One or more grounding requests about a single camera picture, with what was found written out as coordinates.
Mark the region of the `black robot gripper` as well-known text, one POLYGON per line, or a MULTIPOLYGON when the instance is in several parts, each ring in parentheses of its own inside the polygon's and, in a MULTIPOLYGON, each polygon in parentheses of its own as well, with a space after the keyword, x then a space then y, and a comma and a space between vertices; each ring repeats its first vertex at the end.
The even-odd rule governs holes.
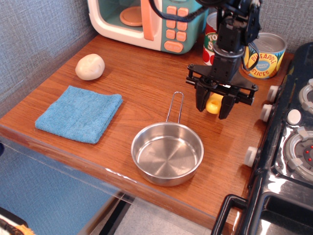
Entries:
POLYGON ((216 51, 213 65, 188 65, 186 82, 196 89, 196 108, 200 112, 211 93, 223 96, 219 119, 226 119, 236 103, 253 104, 258 86, 239 73, 243 53, 216 51))

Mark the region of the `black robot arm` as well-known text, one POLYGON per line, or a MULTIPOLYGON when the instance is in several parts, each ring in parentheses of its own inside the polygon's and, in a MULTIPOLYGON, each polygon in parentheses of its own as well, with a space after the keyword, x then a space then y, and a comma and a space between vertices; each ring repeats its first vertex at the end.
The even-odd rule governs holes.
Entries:
POLYGON ((211 66, 190 64, 186 82, 196 89, 196 108, 202 112, 211 93, 221 95, 219 119, 228 117, 234 104, 251 105, 258 86, 244 78, 239 69, 244 65, 245 48, 258 38, 261 26, 260 0, 217 0, 200 2, 217 9, 217 41, 211 66))

